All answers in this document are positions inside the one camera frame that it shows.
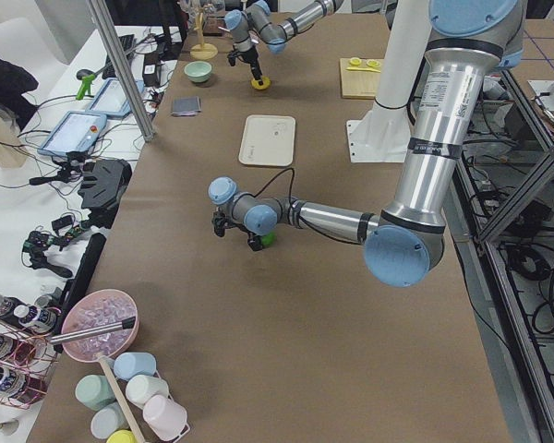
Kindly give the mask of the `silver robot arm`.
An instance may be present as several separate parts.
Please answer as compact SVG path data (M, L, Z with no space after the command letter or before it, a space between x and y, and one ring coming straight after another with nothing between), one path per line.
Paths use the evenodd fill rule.
M224 17L233 41L233 49L227 55L229 65L235 66L237 60L249 65L252 87L255 90L267 89L271 81L262 74L259 53L251 33L254 32L273 54L279 54L295 36L310 29L319 19L334 14L342 4L343 1L313 1L278 24L271 21L266 1L257 1L244 10L229 11Z
M214 179L209 197L218 236L232 228L251 248L280 223L364 248L380 281L422 281L444 251L441 207L487 74L516 66L523 52L523 1L400 1L394 10L372 109L348 125L357 162L398 161L394 199L380 213L241 191Z

